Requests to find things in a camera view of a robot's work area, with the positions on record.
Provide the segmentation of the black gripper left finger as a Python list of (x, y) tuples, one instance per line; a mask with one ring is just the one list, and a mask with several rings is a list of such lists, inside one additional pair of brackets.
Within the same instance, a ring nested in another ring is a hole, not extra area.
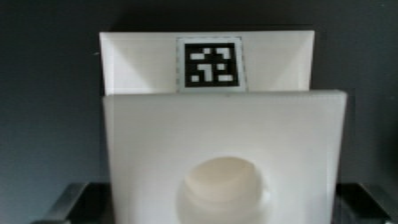
[(32, 224), (114, 224), (111, 184), (71, 183)]

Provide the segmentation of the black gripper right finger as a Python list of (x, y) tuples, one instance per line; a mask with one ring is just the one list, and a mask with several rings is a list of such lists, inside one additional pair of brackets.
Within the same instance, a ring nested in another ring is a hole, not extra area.
[(377, 185), (336, 185), (333, 224), (398, 224), (398, 203)]

